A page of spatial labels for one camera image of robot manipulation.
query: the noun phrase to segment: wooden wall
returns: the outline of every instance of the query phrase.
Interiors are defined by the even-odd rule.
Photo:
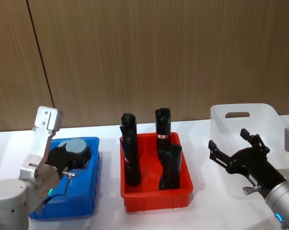
[[[124,112],[134,113],[138,123],[153,122],[159,107],[170,107],[173,120],[204,119],[212,105],[223,103],[267,103],[289,114],[289,0],[29,0],[29,5],[66,127],[118,124]],[[31,29],[28,18],[24,27],[22,33]],[[31,51],[35,43],[33,34],[28,36]],[[28,50],[25,42],[13,47]],[[34,56],[21,62],[36,63]],[[34,89],[49,102],[41,67],[33,69],[43,86]]]
[[[52,106],[24,0],[0,0],[0,130],[31,129]]]

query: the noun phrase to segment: blue plastic bin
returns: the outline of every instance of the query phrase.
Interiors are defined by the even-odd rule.
[[[54,139],[51,143],[51,149],[58,146],[64,140],[74,138]],[[95,186],[98,180],[97,171],[99,169],[99,138],[81,138],[86,141],[90,147],[91,159],[85,169],[73,169],[70,172],[77,176],[72,178],[67,187],[66,196],[56,196],[52,198],[41,213],[35,211],[30,213],[31,219],[47,219],[71,216],[83,216],[93,213],[95,208],[94,197],[96,194]],[[63,177],[58,186],[53,189],[50,196],[63,194],[67,184],[68,177]]]

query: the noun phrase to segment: tabletop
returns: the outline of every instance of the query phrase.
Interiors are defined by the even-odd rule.
[[[289,124],[289,115],[281,118]],[[188,207],[127,213],[120,194],[119,126],[63,128],[54,138],[98,137],[101,170],[96,208],[91,216],[48,221],[29,220],[29,230],[278,230],[276,220],[260,194],[233,197],[222,182],[220,166],[209,159],[210,120],[172,122],[193,182]],[[155,124],[138,124],[138,133],[155,132]],[[29,151],[32,131],[0,132],[0,180],[18,178]],[[248,181],[240,175],[239,180]]]

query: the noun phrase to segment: red tray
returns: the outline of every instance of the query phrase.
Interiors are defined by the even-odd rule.
[[[157,158],[156,133],[137,134],[142,182],[129,186],[125,182],[124,153],[120,145],[121,158],[121,196],[127,212],[154,209],[187,207],[191,201],[192,181],[182,153],[180,188],[158,190],[162,166]],[[171,143],[179,144],[177,133],[171,133]]]

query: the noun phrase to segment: blue led light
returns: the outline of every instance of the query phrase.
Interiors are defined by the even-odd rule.
[[[283,222],[283,218],[282,218],[282,216],[279,213],[276,213],[275,216],[279,220],[280,223]]]

